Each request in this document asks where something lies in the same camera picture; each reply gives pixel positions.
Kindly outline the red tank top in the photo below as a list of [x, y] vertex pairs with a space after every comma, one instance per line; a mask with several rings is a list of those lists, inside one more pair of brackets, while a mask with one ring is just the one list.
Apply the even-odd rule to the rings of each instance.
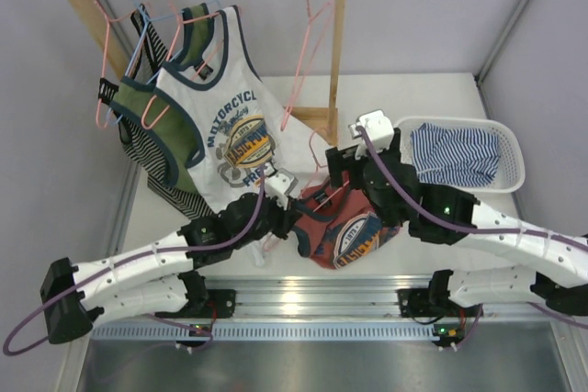
[[302, 191], [296, 209], [301, 217], [292, 232], [299, 256], [331, 270], [374, 252], [401, 230], [384, 226], [361, 191], [329, 181]]

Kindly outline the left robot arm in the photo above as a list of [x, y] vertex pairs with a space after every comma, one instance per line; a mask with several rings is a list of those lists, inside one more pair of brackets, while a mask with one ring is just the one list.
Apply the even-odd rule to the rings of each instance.
[[95, 327], [145, 314], [196, 318], [211, 303], [199, 269], [268, 234], [287, 238], [300, 217], [294, 203], [281, 207], [274, 198], [246, 194], [220, 214], [132, 252], [90, 263], [55, 261], [40, 289], [48, 341], [72, 342]]

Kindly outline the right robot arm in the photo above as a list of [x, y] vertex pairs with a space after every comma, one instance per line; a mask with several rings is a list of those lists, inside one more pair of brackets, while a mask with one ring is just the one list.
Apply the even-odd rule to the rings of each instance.
[[490, 270], [434, 272], [428, 302], [437, 314], [485, 303], [533, 303], [586, 316], [586, 238], [510, 217], [455, 187], [421, 184], [393, 148], [380, 153], [331, 148], [326, 159], [332, 184], [362, 191], [384, 226], [406, 226], [422, 242], [471, 248], [510, 262]]

